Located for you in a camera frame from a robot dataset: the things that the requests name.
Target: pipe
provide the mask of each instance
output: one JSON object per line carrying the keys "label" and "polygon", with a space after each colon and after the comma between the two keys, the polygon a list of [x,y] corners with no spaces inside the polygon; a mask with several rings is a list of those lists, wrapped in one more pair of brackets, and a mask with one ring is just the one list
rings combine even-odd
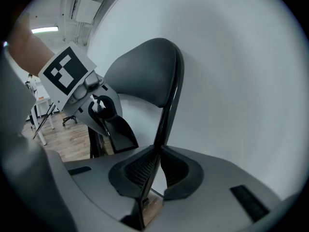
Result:
{"label": "pipe", "polygon": [[89,28],[89,31],[88,31],[87,36],[86,36],[86,45],[88,45],[88,39],[89,39],[90,32],[91,32],[91,30],[92,30],[93,22],[92,22],[90,25],[91,25],[91,27]]}
{"label": "pipe", "polygon": [[64,38],[65,38],[65,41],[67,43],[67,29],[66,29],[66,11],[67,11],[67,1],[68,0],[65,0],[64,2]]}

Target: table leg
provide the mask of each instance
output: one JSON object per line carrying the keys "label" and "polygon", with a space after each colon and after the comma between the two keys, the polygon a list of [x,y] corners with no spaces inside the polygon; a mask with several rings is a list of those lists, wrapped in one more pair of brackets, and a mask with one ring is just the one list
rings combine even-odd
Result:
{"label": "table leg", "polygon": [[[35,125],[36,129],[38,129],[39,128],[39,123],[38,123],[37,117],[35,116],[34,106],[31,109],[31,115],[32,115],[33,122],[34,122],[34,125]],[[45,138],[43,137],[43,134],[42,134],[41,130],[39,130],[38,135],[40,137],[40,140],[41,140],[42,144],[46,145],[46,141],[45,141]]]}
{"label": "table leg", "polygon": [[[47,110],[48,110],[48,108],[49,108],[49,105],[48,105],[48,100],[46,100],[46,108],[47,108]],[[53,125],[53,121],[52,121],[52,117],[51,117],[52,115],[50,115],[49,117],[48,117],[48,120],[49,120],[49,123],[50,123],[50,126],[52,127],[52,129],[55,129],[54,128],[54,125]]]}
{"label": "table leg", "polygon": [[51,99],[48,99],[47,102],[48,102],[48,105],[49,105],[49,103],[50,103],[50,104],[53,104]]}
{"label": "table leg", "polygon": [[36,107],[37,107],[37,111],[38,111],[38,116],[39,116],[40,118],[42,118],[42,114],[41,114],[41,110],[40,110],[40,104],[39,104],[39,105],[36,105]]}

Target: white cable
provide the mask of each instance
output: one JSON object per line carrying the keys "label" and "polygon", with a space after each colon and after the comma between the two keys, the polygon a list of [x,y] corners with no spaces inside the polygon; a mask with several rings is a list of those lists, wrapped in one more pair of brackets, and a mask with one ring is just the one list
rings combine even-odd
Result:
{"label": "white cable", "polygon": [[67,11],[67,1],[68,0],[65,0],[64,2],[64,38],[65,38],[65,41],[66,43],[68,42],[67,41],[67,29],[66,29],[66,11]]}

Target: black plastic part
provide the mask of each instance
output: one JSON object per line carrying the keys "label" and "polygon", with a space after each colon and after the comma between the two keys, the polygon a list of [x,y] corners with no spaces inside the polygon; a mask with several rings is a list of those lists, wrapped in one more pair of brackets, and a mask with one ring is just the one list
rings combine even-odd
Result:
{"label": "black plastic part", "polygon": [[138,148],[136,137],[128,123],[118,115],[103,120],[105,130],[110,139],[114,153]]}
{"label": "black plastic part", "polygon": [[90,170],[91,170],[90,167],[84,166],[84,167],[81,167],[81,168],[70,169],[70,170],[68,170],[68,172],[69,172],[70,175],[76,175],[76,174],[81,174],[81,173],[84,173],[84,172],[87,172],[87,171],[90,171]]}
{"label": "black plastic part", "polygon": [[269,213],[269,210],[244,185],[230,190],[253,222],[257,222]]}
{"label": "black plastic part", "polygon": [[120,56],[104,79],[118,94],[165,107],[175,75],[175,48],[167,39],[148,40]]}
{"label": "black plastic part", "polygon": [[145,225],[142,217],[142,207],[139,202],[135,203],[131,215],[125,216],[120,221],[136,230],[142,231]]}
{"label": "black plastic part", "polygon": [[101,148],[98,134],[88,127],[88,134],[90,140],[90,158],[96,158],[105,155],[105,151]]}
{"label": "black plastic part", "polygon": [[168,143],[169,134],[174,122],[180,93],[183,86],[184,63],[180,50],[174,45],[176,54],[175,76],[170,90],[169,99],[162,110],[158,130],[154,139],[154,145],[160,147]]}
{"label": "black plastic part", "polygon": [[168,146],[162,146],[161,167],[167,180],[168,188],[164,200],[185,199],[202,184],[204,171],[199,163],[181,155]]}
{"label": "black plastic part", "polygon": [[115,164],[109,171],[110,183],[122,196],[140,202],[147,181],[154,175],[159,151],[153,145]]}
{"label": "black plastic part", "polygon": [[88,87],[89,91],[95,90],[98,87],[98,84],[93,84],[91,86]]}
{"label": "black plastic part", "polygon": [[[120,153],[127,150],[138,148],[139,145],[135,135],[128,123],[117,115],[116,108],[112,100],[107,96],[96,97],[97,100],[104,102],[106,109],[96,113],[92,110],[94,102],[91,102],[88,108],[90,116],[106,131],[114,153]],[[102,156],[101,146],[98,142],[98,134],[93,130],[89,131],[90,145],[93,157]]]}

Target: ceiling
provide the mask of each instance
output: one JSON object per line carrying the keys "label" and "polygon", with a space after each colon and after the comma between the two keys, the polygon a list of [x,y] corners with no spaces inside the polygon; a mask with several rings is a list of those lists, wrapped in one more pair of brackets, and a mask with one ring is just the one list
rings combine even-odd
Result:
{"label": "ceiling", "polygon": [[72,5],[73,0],[33,0],[26,8],[32,29],[58,26],[58,32],[36,34],[54,52],[76,38],[80,47],[85,47],[87,43],[91,25],[84,24],[77,34],[79,24],[70,18]]}

